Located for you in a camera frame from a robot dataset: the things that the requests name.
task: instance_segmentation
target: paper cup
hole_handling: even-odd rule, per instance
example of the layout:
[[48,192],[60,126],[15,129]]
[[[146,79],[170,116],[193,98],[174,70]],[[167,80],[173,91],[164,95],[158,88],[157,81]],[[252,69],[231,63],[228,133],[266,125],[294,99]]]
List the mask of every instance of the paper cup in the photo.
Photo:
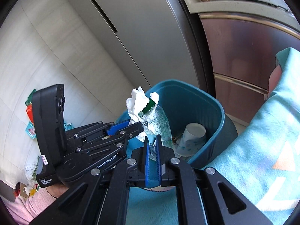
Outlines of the paper cup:
[[182,138],[176,149],[176,154],[190,157],[196,154],[206,142],[205,127],[201,124],[191,123],[185,127]]

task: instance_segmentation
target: crumpled paper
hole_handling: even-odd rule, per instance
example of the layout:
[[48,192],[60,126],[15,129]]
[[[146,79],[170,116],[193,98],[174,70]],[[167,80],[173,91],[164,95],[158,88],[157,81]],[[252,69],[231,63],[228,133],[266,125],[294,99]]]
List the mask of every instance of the crumpled paper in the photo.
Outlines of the crumpled paper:
[[[141,112],[144,107],[148,104],[149,98],[145,96],[145,93],[142,87],[138,89],[133,89],[131,92],[131,98],[126,100],[126,106],[128,110],[128,114],[131,117],[129,125],[139,122],[141,118],[138,116],[138,113]],[[156,104],[158,104],[159,95],[156,92],[150,93],[150,99],[153,100]],[[139,141],[145,141],[146,133],[142,132],[137,136]]]

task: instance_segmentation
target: pink sleeve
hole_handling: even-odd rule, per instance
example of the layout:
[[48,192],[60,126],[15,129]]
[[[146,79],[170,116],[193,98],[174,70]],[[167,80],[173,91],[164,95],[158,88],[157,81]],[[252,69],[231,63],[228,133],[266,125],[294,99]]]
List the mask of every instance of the pink sleeve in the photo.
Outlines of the pink sleeve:
[[269,94],[276,88],[282,74],[281,67],[278,65],[271,73],[269,79]]
[[4,201],[10,214],[19,225],[28,225],[37,215],[51,205],[56,199],[47,190],[40,189],[35,195],[25,198],[18,196],[15,202]]

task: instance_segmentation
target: human hand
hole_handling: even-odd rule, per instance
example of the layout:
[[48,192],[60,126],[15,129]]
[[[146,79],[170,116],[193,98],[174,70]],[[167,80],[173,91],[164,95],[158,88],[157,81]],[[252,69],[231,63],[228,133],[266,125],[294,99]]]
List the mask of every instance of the human hand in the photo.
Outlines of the human hand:
[[49,195],[54,198],[60,197],[64,192],[66,192],[69,188],[66,187],[64,184],[54,184],[46,188]]

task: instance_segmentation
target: trash can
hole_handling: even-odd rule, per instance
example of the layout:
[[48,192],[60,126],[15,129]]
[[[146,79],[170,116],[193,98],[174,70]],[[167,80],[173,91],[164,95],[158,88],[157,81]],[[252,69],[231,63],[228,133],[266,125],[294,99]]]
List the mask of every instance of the trash can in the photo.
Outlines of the trash can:
[[[206,144],[188,161],[194,168],[202,168],[206,164],[215,146],[216,138],[224,125],[224,110],[221,104],[212,96],[190,84],[179,80],[166,80],[149,89],[150,93],[159,94],[160,105],[168,117],[172,136],[183,133],[189,123],[202,124],[206,129]],[[121,122],[129,119],[125,111],[117,120]],[[127,156],[131,156],[133,149],[142,147],[143,143],[137,138],[129,140]]]

